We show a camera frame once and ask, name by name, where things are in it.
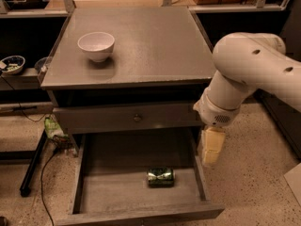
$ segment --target tabletop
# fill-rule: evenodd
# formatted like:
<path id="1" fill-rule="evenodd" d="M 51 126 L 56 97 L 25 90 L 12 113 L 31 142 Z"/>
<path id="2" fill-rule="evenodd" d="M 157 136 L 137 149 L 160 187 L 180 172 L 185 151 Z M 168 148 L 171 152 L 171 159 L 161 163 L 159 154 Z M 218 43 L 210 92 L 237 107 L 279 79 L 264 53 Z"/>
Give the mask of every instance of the tabletop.
<path id="1" fill-rule="evenodd" d="M 113 55 L 96 63 L 77 41 L 86 33 L 115 38 Z M 188 8 L 76 8 L 41 87 L 101 89 L 189 83 L 212 78 L 212 53 Z"/>

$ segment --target white bowl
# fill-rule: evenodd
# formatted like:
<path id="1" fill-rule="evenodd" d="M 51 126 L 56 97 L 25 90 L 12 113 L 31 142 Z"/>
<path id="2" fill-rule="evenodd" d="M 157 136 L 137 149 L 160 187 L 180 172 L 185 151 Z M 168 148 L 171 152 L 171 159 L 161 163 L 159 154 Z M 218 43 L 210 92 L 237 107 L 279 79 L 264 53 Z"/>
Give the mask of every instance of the white bowl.
<path id="1" fill-rule="evenodd" d="M 16 74 L 22 71 L 25 64 L 25 58 L 22 56 L 7 56 L 3 58 L 1 62 L 7 65 L 7 67 L 2 70 L 2 73 Z"/>
<path id="2" fill-rule="evenodd" d="M 89 33 L 81 37 L 77 45 L 84 54 L 95 62 L 103 62 L 113 53 L 115 39 L 104 32 Z"/>

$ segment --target drawer knob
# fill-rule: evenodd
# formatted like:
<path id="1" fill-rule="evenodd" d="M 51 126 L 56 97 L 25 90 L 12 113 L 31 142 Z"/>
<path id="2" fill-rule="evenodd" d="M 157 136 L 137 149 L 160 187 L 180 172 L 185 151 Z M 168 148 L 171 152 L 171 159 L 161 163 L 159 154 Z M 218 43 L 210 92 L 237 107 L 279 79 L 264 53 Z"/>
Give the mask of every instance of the drawer knob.
<path id="1" fill-rule="evenodd" d="M 134 121 L 140 122 L 140 121 L 142 121 L 142 117 L 139 114 L 135 114 Z"/>

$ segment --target speckled floor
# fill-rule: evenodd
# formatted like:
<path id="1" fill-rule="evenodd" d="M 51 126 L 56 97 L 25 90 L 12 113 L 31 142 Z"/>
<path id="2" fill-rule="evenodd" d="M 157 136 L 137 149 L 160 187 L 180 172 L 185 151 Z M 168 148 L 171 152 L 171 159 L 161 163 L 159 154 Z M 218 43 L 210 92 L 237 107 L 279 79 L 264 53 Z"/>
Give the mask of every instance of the speckled floor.
<path id="1" fill-rule="evenodd" d="M 43 130 L 43 120 L 32 122 L 21 114 L 0 114 L 0 124 L 0 151 L 33 150 Z M 26 198 L 19 188 L 28 164 L 0 164 L 0 215 L 9 225 L 51 225 L 41 201 L 40 172 L 52 149 L 44 147 Z M 44 172 L 44 199 L 54 221 L 68 215 L 76 163 L 62 152 Z M 298 163 L 263 106 L 250 99 L 227 128 L 217 164 L 204 168 L 212 201 L 224 203 L 225 211 L 216 219 L 168 225 L 301 225 L 301 207 L 283 177 Z"/>

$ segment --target green can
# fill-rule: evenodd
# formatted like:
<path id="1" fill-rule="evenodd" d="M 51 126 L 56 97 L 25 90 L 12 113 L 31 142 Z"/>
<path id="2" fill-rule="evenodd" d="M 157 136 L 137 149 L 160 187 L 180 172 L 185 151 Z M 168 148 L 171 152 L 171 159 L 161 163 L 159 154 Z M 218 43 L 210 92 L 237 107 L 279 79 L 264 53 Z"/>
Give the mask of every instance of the green can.
<path id="1" fill-rule="evenodd" d="M 167 187 L 175 184 L 175 172 L 170 168 L 149 169 L 147 177 L 151 187 Z"/>

